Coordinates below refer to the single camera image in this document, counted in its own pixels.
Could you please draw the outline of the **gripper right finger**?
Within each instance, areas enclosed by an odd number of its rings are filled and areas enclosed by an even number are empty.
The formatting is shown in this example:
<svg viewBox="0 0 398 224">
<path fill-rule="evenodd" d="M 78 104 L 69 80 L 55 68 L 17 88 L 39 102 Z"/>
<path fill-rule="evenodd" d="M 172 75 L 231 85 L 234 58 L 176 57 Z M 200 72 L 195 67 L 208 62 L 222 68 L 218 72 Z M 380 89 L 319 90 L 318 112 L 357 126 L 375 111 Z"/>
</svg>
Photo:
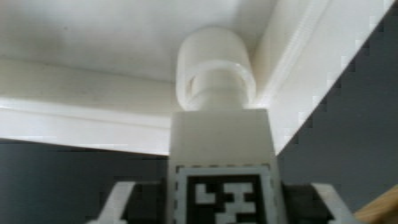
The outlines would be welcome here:
<svg viewBox="0 0 398 224">
<path fill-rule="evenodd" d="M 330 184 L 312 183 L 312 187 L 332 214 L 332 220 L 327 224 L 362 224 L 346 207 L 334 186 Z"/>
</svg>

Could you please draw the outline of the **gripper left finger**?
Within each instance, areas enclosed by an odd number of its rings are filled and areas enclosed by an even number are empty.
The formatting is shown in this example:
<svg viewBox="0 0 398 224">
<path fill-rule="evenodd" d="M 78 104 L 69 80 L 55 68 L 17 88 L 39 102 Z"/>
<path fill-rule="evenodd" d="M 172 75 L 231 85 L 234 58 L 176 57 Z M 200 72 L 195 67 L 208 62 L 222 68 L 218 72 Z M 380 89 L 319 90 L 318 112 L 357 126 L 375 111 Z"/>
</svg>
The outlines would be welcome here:
<svg viewBox="0 0 398 224">
<path fill-rule="evenodd" d="M 122 213 L 128 205 L 133 188 L 133 182 L 115 183 L 97 218 L 90 220 L 87 224 L 128 224 L 128 221 L 122 219 Z"/>
</svg>

